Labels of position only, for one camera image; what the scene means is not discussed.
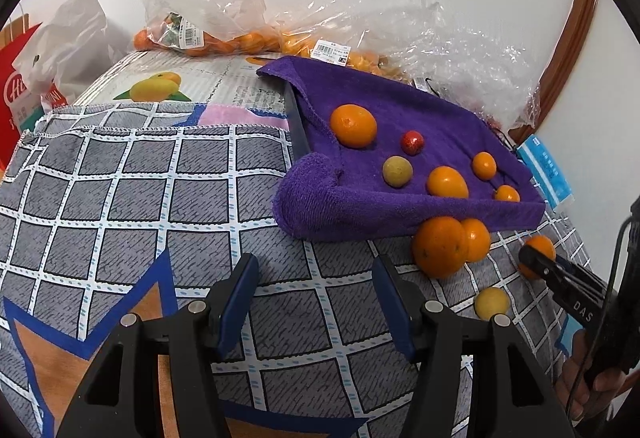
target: barcode sticker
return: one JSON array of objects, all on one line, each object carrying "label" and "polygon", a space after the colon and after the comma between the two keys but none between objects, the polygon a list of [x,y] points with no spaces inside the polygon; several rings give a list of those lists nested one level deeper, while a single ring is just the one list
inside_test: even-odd
[{"label": "barcode sticker", "polygon": [[319,59],[327,63],[346,66],[350,51],[350,46],[332,43],[331,41],[318,40],[316,46],[311,51],[311,57],[312,59]]},{"label": "barcode sticker", "polygon": [[440,97],[440,95],[431,87],[429,80],[426,77],[414,77],[414,86],[420,91]]},{"label": "barcode sticker", "polygon": [[204,46],[204,36],[198,27],[183,18],[180,22],[178,43],[183,50],[185,48],[201,48]]}]

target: red shopping bag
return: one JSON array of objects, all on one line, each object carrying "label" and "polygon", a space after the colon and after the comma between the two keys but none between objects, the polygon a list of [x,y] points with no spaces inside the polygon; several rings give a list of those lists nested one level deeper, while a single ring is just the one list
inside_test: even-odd
[{"label": "red shopping bag", "polygon": [[39,25],[34,25],[0,50],[0,87],[3,90],[0,102],[0,167],[5,169],[14,154],[20,132],[32,128],[42,115],[42,107],[32,100],[22,82],[22,76],[13,67],[15,57],[20,54]]}]

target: bag of oranges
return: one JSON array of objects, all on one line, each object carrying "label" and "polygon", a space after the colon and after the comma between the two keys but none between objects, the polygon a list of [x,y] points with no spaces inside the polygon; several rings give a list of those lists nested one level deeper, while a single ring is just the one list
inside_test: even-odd
[{"label": "bag of oranges", "polygon": [[278,52],[276,31],[264,21],[264,0],[142,0],[146,27],[136,50],[180,51],[188,56]]},{"label": "bag of oranges", "polygon": [[419,57],[413,41],[428,38],[437,20],[430,0],[315,0],[273,23],[283,54],[316,57],[319,43],[336,43],[348,56],[332,62],[408,82],[407,70]]}]

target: plastic bag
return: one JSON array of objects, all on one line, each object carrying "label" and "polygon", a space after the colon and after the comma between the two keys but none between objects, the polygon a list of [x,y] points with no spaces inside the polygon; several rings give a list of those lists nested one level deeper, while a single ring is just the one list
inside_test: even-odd
[{"label": "plastic bag", "polygon": [[457,25],[433,0],[327,0],[277,15],[282,52],[310,57],[318,40],[351,48],[346,65],[410,82],[507,131],[536,119],[538,75],[521,50]]},{"label": "plastic bag", "polygon": [[31,36],[14,68],[31,94],[39,94],[45,113],[73,104],[124,56],[98,0],[68,0],[53,19]]},{"label": "plastic bag", "polygon": [[142,0],[146,28],[136,50],[171,48],[188,56],[278,51],[264,22],[264,0]]},{"label": "plastic bag", "polygon": [[408,82],[401,58],[407,43],[438,21],[429,0],[327,0],[284,12],[273,23],[284,54],[310,57],[319,40],[350,48],[346,66]]}]

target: green-yellow fruit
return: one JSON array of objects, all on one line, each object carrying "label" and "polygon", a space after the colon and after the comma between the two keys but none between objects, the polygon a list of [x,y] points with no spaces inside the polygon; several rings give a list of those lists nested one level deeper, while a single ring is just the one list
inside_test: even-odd
[{"label": "green-yellow fruit", "polygon": [[174,81],[156,77],[135,83],[129,90],[129,97],[135,103],[160,102],[167,100],[179,88]]},{"label": "green-yellow fruit", "polygon": [[398,157],[398,155],[387,158],[382,165],[382,178],[391,187],[404,186],[412,176],[414,176],[414,168],[406,158]]},{"label": "green-yellow fruit", "polygon": [[182,78],[175,72],[160,72],[152,75],[149,79],[169,79],[169,81],[173,81],[178,86],[182,84]]},{"label": "green-yellow fruit", "polygon": [[489,287],[476,295],[474,308],[476,314],[483,321],[488,321],[498,313],[507,314],[511,302],[509,296],[502,288]]}]

